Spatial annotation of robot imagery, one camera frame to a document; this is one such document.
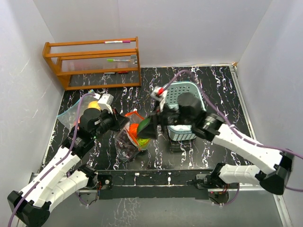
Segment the blue zip top bag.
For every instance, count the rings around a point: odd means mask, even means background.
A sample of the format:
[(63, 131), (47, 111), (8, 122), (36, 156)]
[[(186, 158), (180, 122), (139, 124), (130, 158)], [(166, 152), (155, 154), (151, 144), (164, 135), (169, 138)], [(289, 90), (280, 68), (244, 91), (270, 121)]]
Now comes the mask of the blue zip top bag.
[(74, 105), (68, 108), (63, 113), (57, 116), (57, 120), (69, 131), (79, 121), (84, 111), (89, 108), (91, 102), (97, 103), (100, 99), (100, 95), (95, 93), (94, 90), (90, 90), (87, 94), (84, 94)]

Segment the yellow apple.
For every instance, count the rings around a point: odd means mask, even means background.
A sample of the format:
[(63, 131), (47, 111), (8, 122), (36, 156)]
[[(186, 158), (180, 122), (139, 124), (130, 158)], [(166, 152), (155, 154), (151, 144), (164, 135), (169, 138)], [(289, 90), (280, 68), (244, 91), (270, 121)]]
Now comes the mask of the yellow apple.
[(99, 104), (97, 101), (92, 101), (88, 104), (88, 108), (94, 108), (94, 109), (98, 109), (101, 110)]

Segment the orange zip plastic bag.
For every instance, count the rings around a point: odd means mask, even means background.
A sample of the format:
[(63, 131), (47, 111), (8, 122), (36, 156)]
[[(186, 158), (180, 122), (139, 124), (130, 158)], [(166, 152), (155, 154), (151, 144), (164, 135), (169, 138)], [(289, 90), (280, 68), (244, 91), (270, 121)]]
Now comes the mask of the orange zip plastic bag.
[(134, 138), (134, 137), (132, 137), (132, 136), (129, 134), (129, 126), (130, 126), (130, 124), (132, 124), (132, 123), (138, 123), (138, 124), (139, 124), (142, 120), (144, 120), (144, 118), (138, 114), (137, 109), (134, 109), (132, 112), (127, 113), (127, 114), (125, 115), (125, 117), (128, 117), (128, 118), (129, 118), (129, 123), (127, 123), (126, 126), (125, 126), (123, 129), (121, 129), (119, 132), (122, 131), (122, 132), (124, 132), (125, 134), (127, 134), (129, 140), (130, 140), (130, 141), (132, 142), (132, 144), (136, 147), (136, 152), (135, 152), (135, 154), (134, 154), (134, 156), (133, 156), (133, 158), (134, 158), (134, 157), (135, 157), (137, 154), (139, 154), (140, 152), (145, 151), (145, 150), (148, 148), (149, 143), (148, 143), (147, 146), (140, 147), (139, 144), (138, 144), (138, 142), (137, 142), (138, 137), (137, 137), (137, 138)]

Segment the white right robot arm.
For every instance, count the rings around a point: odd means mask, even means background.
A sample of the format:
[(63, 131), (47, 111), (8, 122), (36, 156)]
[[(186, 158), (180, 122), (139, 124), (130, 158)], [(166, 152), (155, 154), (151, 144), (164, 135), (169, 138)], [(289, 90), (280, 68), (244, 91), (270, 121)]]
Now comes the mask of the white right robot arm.
[(225, 147), (251, 162), (250, 166), (219, 163), (206, 176), (197, 176), (193, 184), (205, 188), (224, 187), (231, 183), (260, 185), (266, 191), (282, 195), (289, 180), (294, 156), (258, 143), (243, 135), (214, 113), (208, 113), (202, 102), (185, 92), (177, 97), (178, 108), (170, 108), (164, 98), (156, 97), (157, 105), (137, 128), (140, 139), (157, 139), (157, 127), (190, 125), (197, 137)]

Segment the purple grapes bunch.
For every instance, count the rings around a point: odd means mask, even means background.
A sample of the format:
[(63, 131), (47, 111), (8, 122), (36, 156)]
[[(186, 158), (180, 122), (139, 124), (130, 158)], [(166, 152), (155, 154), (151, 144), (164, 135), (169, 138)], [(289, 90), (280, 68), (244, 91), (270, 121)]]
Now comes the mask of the purple grapes bunch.
[(120, 160), (126, 162), (131, 158), (133, 158), (136, 152), (136, 147), (129, 140), (127, 134), (125, 134), (122, 131), (117, 133), (115, 135), (114, 142), (115, 142), (116, 153)]

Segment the orange pumpkin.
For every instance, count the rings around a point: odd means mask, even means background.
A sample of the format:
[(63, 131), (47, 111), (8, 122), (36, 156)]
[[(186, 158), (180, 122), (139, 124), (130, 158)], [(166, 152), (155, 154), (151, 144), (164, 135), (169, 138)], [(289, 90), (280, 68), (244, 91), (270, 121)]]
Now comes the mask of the orange pumpkin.
[(129, 134), (134, 137), (137, 138), (137, 129), (138, 129), (139, 124), (138, 123), (132, 123), (129, 126)]

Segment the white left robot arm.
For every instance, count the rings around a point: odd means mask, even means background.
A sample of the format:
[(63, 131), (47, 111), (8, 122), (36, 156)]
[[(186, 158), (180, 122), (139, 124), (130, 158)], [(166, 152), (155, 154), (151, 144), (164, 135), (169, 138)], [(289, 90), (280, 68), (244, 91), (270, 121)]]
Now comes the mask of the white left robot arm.
[(66, 174), (94, 147), (95, 139), (108, 131), (119, 131), (129, 118), (116, 109), (88, 108), (76, 116), (75, 125), (47, 166), (22, 190), (8, 195), (12, 217), (27, 227), (41, 227), (52, 210), (82, 188), (92, 189), (98, 183), (97, 172), (87, 165)]

